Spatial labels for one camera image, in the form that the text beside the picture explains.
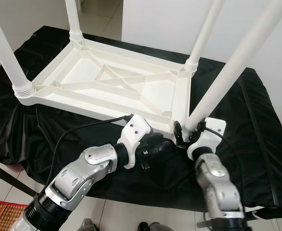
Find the grey right robot foot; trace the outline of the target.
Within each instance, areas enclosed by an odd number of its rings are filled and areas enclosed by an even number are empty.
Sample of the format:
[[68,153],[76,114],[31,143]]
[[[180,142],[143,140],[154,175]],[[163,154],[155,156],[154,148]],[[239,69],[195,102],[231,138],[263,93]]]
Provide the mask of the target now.
[[141,222],[138,225],[137,231],[174,231],[167,225],[163,225],[159,222],[152,222],[148,224],[147,222]]

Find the black table cloth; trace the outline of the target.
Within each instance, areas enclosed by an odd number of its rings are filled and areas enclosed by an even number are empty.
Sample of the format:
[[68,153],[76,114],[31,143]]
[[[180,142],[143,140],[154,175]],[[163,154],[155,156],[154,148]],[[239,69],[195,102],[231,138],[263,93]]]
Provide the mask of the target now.
[[[183,64],[189,55],[84,34],[88,40],[128,49]],[[42,26],[15,51],[25,74],[33,79],[70,42],[69,32]],[[225,63],[200,58],[192,79],[190,111],[207,92]],[[245,183],[247,207],[270,208],[282,215],[282,125],[265,86],[255,70],[246,68],[210,117],[226,121],[217,155],[241,191]],[[92,117],[44,105],[24,106],[13,94],[11,82],[0,67],[0,162],[20,164],[36,182],[46,182],[53,148],[68,129],[98,121]],[[88,147],[115,142],[122,127],[90,126],[69,134],[58,148],[56,170],[76,160]],[[206,211],[203,193],[195,179],[194,163],[184,150],[175,150],[149,161],[150,168],[119,168],[92,186],[87,196],[143,206]]]

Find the grey left robot foot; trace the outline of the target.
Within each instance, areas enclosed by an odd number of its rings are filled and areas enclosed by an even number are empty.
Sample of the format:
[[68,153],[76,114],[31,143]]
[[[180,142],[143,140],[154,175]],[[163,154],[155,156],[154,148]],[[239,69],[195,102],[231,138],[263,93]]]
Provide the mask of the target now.
[[84,218],[81,226],[77,231],[99,231],[99,228],[93,223],[90,218]]

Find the white plastic table leg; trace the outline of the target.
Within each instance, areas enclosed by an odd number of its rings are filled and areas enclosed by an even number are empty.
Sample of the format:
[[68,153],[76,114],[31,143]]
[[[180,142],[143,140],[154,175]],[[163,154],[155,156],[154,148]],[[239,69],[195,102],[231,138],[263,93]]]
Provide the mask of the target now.
[[16,97],[25,99],[36,92],[35,86],[26,78],[8,40],[0,26],[0,64],[7,73]]
[[65,4],[70,26],[70,41],[83,46],[84,37],[79,24],[77,0],[65,0]]
[[211,32],[215,26],[216,20],[220,15],[220,11],[224,5],[225,0],[213,0],[209,7],[208,14],[205,17],[204,24],[200,30],[198,38],[193,46],[193,50],[189,58],[184,64],[184,71],[196,72],[198,68],[198,62],[201,54],[205,49],[207,42],[209,41]]
[[282,0],[270,0],[250,28],[250,31],[244,35],[239,46],[233,51],[230,59],[227,60],[224,68],[217,75],[208,91],[205,92],[204,97],[200,99],[199,104],[186,119],[182,127],[184,135],[188,135],[191,130],[195,129],[198,122],[213,112],[227,91],[242,74],[248,61],[257,54],[262,44],[268,39],[281,18]]

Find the grey robot foot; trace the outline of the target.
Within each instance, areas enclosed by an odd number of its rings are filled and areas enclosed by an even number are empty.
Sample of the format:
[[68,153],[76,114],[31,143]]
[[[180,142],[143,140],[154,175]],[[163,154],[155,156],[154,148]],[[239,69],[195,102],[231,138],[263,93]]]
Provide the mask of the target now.
[[99,231],[99,228],[93,223],[90,218],[84,218],[81,226],[77,231]]
[[159,222],[152,222],[148,224],[147,222],[141,222],[138,225],[137,231],[174,231],[167,225],[163,225]]

